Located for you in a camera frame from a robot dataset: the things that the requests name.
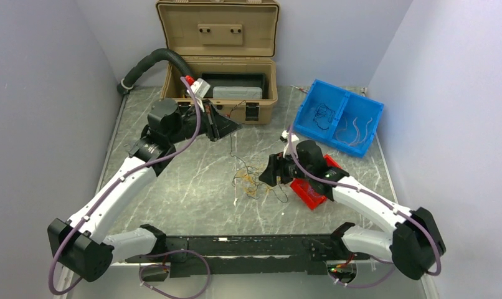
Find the gray marble surface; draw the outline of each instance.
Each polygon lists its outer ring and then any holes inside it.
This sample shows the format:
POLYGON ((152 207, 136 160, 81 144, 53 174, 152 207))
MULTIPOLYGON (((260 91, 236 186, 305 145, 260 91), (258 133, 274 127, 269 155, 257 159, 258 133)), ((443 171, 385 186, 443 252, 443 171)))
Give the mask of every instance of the gray marble surface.
MULTIPOLYGON (((159 99, 160 92, 161 87, 140 88, 128 96, 104 183, 128 156, 129 145, 139 138, 151 104, 159 99)), ((278 137, 293 121, 305 97, 291 87, 279 87, 278 92, 271 124, 244 125, 232 137, 233 153, 259 170, 265 169, 269 154, 283 150, 284 144, 278 137)), ((243 162, 229 155, 230 141, 224 138, 210 142, 205 136, 198 137, 126 207, 110 234, 133 230, 146 223, 168 235, 320 234, 330 233, 346 221, 376 229, 359 213, 331 201, 311 211, 289 186, 268 190, 262 185, 252 194, 256 199, 249 197, 246 188, 249 192, 253 185, 244 179, 234 180, 237 172, 242 175, 245 170, 239 170, 244 167, 243 162)), ((376 140, 363 159, 320 146, 360 183, 394 200, 376 140)))

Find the black corrugated hose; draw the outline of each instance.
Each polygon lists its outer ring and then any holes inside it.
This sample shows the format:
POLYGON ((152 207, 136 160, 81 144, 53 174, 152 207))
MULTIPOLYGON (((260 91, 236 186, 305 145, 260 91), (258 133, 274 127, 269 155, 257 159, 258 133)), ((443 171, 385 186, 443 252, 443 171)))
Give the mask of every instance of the black corrugated hose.
POLYGON ((172 51, 171 49, 160 48, 141 59, 141 61, 139 61, 139 63, 131 69, 124 79, 117 85, 117 91, 122 95, 130 93, 130 90, 134 87, 134 83, 141 77, 141 75, 153 67, 154 64, 157 64, 162 60, 168 60, 168 62, 172 63, 176 68, 178 68, 183 77, 193 77, 190 66, 178 53, 172 51))

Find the zip tie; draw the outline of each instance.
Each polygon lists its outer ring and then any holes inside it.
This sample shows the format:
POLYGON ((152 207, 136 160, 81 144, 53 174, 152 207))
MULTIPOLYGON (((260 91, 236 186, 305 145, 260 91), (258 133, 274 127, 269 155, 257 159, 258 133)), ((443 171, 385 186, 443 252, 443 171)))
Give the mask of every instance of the zip tie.
POLYGON ((124 89, 126 89, 126 90, 132 90, 132 89, 134 89, 134 85, 132 85, 131 87, 126 87, 126 85, 125 85, 124 81, 125 81, 125 79, 124 79, 124 78, 122 78, 122 79, 121 79, 121 86, 122 86, 124 89))

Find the red cap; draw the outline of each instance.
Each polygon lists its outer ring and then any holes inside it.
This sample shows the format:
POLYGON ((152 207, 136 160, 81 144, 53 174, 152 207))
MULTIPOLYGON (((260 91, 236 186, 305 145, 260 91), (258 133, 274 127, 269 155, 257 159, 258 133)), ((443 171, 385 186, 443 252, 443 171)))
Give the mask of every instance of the red cap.
POLYGON ((189 75, 186 75, 186 76, 185 76, 185 79, 187 80, 187 83, 188 83, 189 85, 192 85, 192 84, 194 83, 194 81, 195 81, 195 80, 194 80, 194 78, 192 78, 192 77, 191 77, 191 76, 189 76, 189 75))

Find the red plastic tray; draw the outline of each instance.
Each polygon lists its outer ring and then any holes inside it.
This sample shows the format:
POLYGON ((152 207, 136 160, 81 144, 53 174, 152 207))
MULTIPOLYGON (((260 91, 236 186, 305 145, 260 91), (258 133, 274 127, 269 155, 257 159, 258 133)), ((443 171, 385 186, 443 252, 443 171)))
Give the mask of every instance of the red plastic tray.
MULTIPOLYGON (((326 160, 326 164, 328 166, 335 166, 341 168, 339 164, 337 164, 332 157, 329 155, 325 155, 324 159, 326 160)), ((325 200, 327 200, 326 196, 319 195, 315 192, 310 184, 303 179, 294 179, 290 184, 290 188, 299 195, 299 197, 304 201, 304 203, 311 209, 315 209, 320 204, 322 204, 325 200)))

